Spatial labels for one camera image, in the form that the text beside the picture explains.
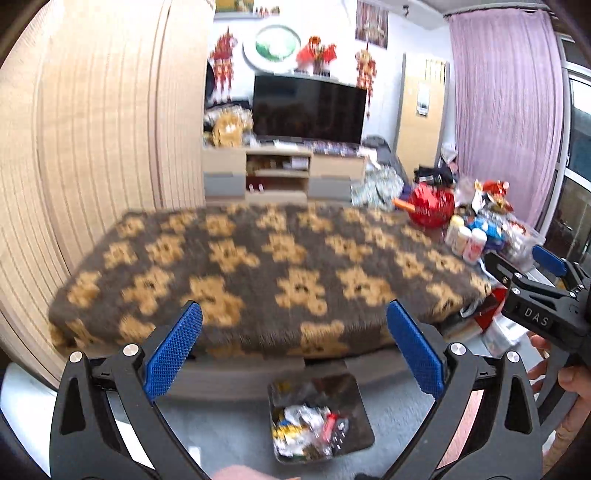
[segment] white bottle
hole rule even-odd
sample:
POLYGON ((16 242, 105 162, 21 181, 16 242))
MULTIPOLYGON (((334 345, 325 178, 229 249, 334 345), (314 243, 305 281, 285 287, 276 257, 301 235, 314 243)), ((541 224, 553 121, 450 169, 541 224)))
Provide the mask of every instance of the white bottle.
POLYGON ((474 265, 478 262, 478 259, 482 255, 484 246, 486 245, 486 233, 479 228, 475 228, 472 231, 472 237, 464 249, 462 257, 470 265, 474 265))
POLYGON ((457 230, 456 238, 453 241, 452 252, 458 257, 461 257, 470 237, 472 237, 470 229, 467 226, 461 226, 457 230))
POLYGON ((445 243, 446 245, 452 246, 453 241, 457 237, 457 231, 460 227, 464 226, 464 220, 459 215, 454 215, 452 219, 449 221, 449 226, 447 227, 447 232, 445 234, 445 243))

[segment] black tv screen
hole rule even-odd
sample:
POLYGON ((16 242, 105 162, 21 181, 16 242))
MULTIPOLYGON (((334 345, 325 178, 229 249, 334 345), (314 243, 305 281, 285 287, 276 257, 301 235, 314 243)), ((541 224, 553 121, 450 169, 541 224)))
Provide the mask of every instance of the black tv screen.
POLYGON ((252 101, 259 137, 361 142, 366 91, 330 80, 257 75, 252 101))

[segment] poster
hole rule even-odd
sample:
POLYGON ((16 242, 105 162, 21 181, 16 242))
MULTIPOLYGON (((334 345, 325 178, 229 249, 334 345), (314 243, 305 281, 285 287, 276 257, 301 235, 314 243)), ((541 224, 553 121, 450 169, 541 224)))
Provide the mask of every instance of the poster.
POLYGON ((252 12, 255 0, 216 0, 216 13, 252 12))
POLYGON ((388 48, 388 10, 358 0, 355 39, 388 48))

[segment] brown blanket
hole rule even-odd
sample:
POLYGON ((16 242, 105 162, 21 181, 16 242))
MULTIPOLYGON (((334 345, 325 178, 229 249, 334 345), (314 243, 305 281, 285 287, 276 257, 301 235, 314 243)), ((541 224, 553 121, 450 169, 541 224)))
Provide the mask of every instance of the brown blanket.
POLYGON ((436 323, 489 284, 405 214, 336 206, 129 212, 50 307, 57 347, 141 342, 203 309, 197 351, 214 356, 340 357, 392 342, 399 299, 436 323))

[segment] blue gripper pad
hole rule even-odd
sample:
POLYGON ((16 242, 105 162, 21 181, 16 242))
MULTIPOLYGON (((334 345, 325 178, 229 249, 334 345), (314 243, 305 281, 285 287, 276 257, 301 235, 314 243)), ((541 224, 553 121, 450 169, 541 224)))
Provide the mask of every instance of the blue gripper pad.
POLYGON ((390 335, 396 340, 418 386, 438 400, 444 388, 441 360, 398 300, 388 306, 386 321, 390 335))
POLYGON ((146 365, 144 391, 154 401, 173 384, 183 362, 201 334, 203 314, 197 303, 191 304, 146 365))
POLYGON ((544 247, 535 245, 531 249, 531 255, 536 262, 552 273, 552 275, 555 275, 558 278, 566 275, 564 260, 548 252, 544 247))

